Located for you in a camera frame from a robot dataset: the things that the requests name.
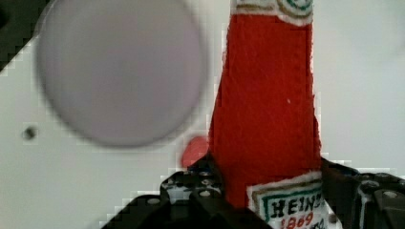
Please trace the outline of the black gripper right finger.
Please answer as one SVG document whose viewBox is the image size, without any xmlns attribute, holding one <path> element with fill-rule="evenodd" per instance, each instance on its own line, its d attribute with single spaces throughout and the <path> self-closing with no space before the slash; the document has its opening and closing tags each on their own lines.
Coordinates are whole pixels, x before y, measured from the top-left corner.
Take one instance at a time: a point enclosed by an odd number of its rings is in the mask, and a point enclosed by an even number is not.
<svg viewBox="0 0 405 229">
<path fill-rule="evenodd" d="M 322 159 L 325 201 L 343 229 L 405 229 L 404 179 Z"/>
</svg>

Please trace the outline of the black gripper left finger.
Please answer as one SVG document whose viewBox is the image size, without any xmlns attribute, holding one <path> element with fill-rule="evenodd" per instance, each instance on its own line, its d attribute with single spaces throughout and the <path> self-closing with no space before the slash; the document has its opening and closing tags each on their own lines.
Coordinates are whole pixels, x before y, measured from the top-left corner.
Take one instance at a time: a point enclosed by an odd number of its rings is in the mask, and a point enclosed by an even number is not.
<svg viewBox="0 0 405 229">
<path fill-rule="evenodd" d="M 223 178 L 211 155 L 160 185 L 157 195 L 131 200 L 101 229 L 272 229 L 247 208 L 224 197 Z"/>
</svg>

